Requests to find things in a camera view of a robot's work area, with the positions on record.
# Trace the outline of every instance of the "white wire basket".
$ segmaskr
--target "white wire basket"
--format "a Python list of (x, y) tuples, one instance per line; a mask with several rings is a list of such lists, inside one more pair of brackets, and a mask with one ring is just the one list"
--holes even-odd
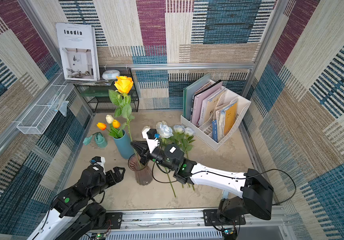
[(23, 134), (43, 134), (58, 112), (59, 101), (65, 100), (74, 85), (66, 82), (62, 74), (50, 85), (30, 111), (23, 117), (17, 128)]

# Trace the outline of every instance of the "blue book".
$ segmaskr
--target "blue book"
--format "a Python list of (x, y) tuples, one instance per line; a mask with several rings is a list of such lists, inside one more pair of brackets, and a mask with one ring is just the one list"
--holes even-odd
[(217, 121), (212, 121), (212, 138), (217, 142)]

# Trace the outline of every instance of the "light blue rose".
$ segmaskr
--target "light blue rose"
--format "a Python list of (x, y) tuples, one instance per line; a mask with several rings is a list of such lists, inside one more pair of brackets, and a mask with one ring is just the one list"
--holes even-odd
[(168, 125), (163, 124), (160, 126), (160, 133), (159, 134), (163, 138), (172, 137), (173, 136), (172, 128), (168, 127)]
[(185, 131), (185, 127), (183, 125), (178, 125), (178, 124), (173, 126), (173, 129), (177, 133), (183, 133)]
[(190, 128), (190, 127), (186, 127), (185, 131), (184, 131), (184, 134), (187, 135), (187, 136), (193, 136), (195, 134), (195, 131), (192, 128)]

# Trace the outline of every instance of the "metal bracket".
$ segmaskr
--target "metal bracket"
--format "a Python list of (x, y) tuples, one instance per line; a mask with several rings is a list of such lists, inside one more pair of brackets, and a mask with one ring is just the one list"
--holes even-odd
[(109, 221), (111, 221), (111, 229), (120, 229), (121, 227), (121, 219), (122, 219), (123, 213), (122, 212), (108, 212), (105, 214), (105, 225), (102, 227), (94, 227), (92, 230), (96, 229), (108, 229), (109, 227)]
[(238, 216), (238, 219), (233, 223), (229, 221), (227, 223), (220, 223), (219, 218), (217, 217), (217, 209), (204, 209), (204, 224), (205, 226), (221, 226), (221, 225), (245, 225), (244, 215)]

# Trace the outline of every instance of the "green folder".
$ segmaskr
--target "green folder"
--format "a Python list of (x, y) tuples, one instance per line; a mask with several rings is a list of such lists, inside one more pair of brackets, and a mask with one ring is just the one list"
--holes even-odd
[(183, 90), (183, 117), (188, 121), (191, 120), (191, 108), (193, 108), (192, 97), (195, 92), (209, 82), (211, 74), (201, 77), (199, 80), (196, 80), (193, 84), (184, 88)]

